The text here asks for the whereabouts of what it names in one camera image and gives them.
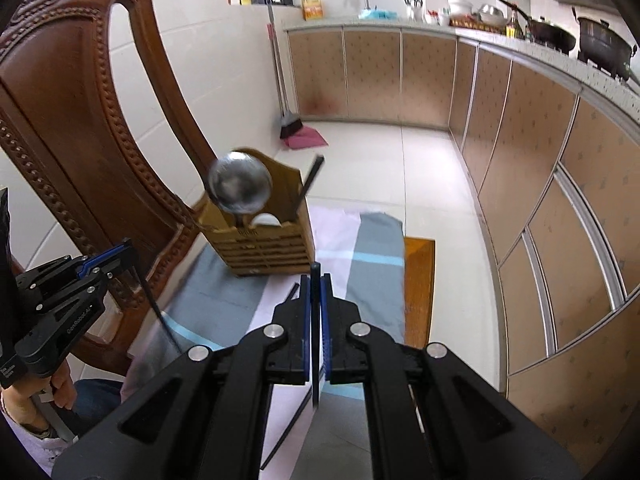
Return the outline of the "person's hand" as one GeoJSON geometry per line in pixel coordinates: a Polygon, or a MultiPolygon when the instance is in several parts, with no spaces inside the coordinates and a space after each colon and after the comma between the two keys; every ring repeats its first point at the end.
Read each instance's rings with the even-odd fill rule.
{"type": "Polygon", "coordinates": [[[51,377],[41,378],[25,375],[14,384],[1,391],[2,406],[6,414],[17,425],[42,434],[48,431],[50,424],[36,407],[33,396],[39,396],[44,390],[52,387],[53,402],[59,408],[70,410],[76,399],[77,391],[70,374],[70,366],[64,360],[51,377]]]}

